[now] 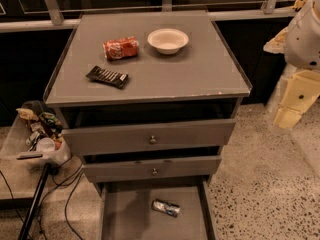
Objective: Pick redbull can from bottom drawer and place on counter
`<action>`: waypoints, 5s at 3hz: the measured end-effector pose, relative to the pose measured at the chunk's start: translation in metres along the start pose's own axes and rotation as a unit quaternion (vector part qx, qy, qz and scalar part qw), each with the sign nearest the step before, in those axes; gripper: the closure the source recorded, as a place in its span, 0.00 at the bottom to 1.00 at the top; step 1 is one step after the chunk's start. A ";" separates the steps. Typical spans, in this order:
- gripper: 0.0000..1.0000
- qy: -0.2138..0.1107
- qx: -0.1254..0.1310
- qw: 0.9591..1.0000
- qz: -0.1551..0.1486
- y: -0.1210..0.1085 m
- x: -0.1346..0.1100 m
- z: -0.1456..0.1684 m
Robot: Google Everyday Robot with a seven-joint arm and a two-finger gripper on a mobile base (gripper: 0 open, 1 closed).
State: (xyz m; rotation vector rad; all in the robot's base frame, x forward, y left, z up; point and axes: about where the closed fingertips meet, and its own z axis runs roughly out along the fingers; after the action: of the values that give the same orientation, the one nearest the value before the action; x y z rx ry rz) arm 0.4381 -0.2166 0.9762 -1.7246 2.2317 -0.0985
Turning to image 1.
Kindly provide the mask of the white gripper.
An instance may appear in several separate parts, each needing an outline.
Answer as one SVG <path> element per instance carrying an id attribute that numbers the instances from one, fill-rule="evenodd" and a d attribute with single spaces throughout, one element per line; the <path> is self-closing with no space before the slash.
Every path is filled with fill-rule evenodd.
<path id="1" fill-rule="evenodd" d="M 272 54 L 285 54 L 285 60 L 302 70 L 288 80 L 274 124 L 293 128 L 320 96 L 320 0 L 309 0 L 264 46 Z"/>

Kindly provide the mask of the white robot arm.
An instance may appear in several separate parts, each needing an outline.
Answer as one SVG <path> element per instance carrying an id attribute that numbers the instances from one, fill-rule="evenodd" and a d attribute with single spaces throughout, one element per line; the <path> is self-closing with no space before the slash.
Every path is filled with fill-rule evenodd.
<path id="1" fill-rule="evenodd" d="M 289 25 L 263 50 L 282 53 L 296 71 L 288 77 L 274 124 L 293 128 L 320 96 L 320 0 L 298 0 L 300 9 Z"/>

